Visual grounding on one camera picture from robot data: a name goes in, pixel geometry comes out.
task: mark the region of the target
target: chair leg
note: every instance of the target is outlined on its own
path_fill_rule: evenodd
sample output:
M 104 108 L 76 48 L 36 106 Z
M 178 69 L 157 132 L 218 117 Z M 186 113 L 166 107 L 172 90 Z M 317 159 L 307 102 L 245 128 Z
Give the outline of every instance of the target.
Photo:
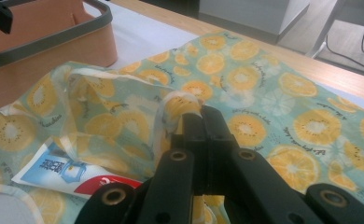
M 344 4 L 347 0 L 337 0 L 336 4 L 333 7 L 333 10 L 330 12 L 330 15 L 325 22 L 324 27 L 322 28 L 321 33 L 319 34 L 318 39 L 316 40 L 313 48 L 308 51 L 305 56 L 310 58 L 315 58 L 316 55 L 325 47 L 325 37 L 327 36 L 331 26 L 333 25 L 334 21 L 342 11 Z

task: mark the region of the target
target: tablecloth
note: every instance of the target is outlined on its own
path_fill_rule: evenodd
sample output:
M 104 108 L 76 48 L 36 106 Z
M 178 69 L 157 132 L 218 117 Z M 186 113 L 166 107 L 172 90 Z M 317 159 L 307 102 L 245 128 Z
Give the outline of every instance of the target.
M 146 180 L 179 116 L 202 104 L 220 110 L 240 147 L 263 155 L 295 190 L 330 183 L 364 202 L 364 109 L 228 32 L 120 70 L 54 68 L 0 111 L 0 192 L 24 200 L 39 223 L 72 223 L 86 200 L 10 180 L 47 138 L 73 160 Z M 228 222 L 221 197 L 195 205 L 195 222 Z

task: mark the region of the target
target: kiwi print fabric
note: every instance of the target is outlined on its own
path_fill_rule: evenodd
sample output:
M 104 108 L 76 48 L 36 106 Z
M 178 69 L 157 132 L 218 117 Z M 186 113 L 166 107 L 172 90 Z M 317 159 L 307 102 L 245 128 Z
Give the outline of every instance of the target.
M 0 110 L 0 192 L 30 204 L 39 223 L 73 223 L 84 199 L 10 180 L 49 137 L 75 161 L 145 181 L 180 116 L 202 104 L 295 190 L 330 183 L 364 202 L 364 109 L 227 32 L 119 70 L 54 68 Z M 193 222 L 229 223 L 223 198 L 195 197 Z

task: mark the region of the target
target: orange basket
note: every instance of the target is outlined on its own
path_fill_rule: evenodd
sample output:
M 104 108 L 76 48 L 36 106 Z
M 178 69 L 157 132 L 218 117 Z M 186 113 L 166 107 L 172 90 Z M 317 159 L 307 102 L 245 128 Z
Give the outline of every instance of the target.
M 13 13 L 11 32 L 0 31 L 0 106 L 19 98 L 55 66 L 68 61 L 109 66 L 117 58 L 110 8 L 88 14 L 82 0 L 25 0 L 3 4 Z

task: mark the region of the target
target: red logo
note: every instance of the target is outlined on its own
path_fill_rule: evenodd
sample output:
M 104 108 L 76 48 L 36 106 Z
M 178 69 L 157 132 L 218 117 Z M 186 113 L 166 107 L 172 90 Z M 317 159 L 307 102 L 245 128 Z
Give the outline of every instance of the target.
M 109 184 L 109 183 L 115 183 L 115 182 L 128 184 L 135 189 L 141 185 L 141 182 L 139 182 L 139 181 L 132 180 L 132 179 L 129 179 L 126 177 L 118 176 L 118 175 L 98 175 L 89 180 L 86 180 L 84 183 L 79 185 L 79 187 L 77 187 L 74 192 L 92 195 L 102 185 Z

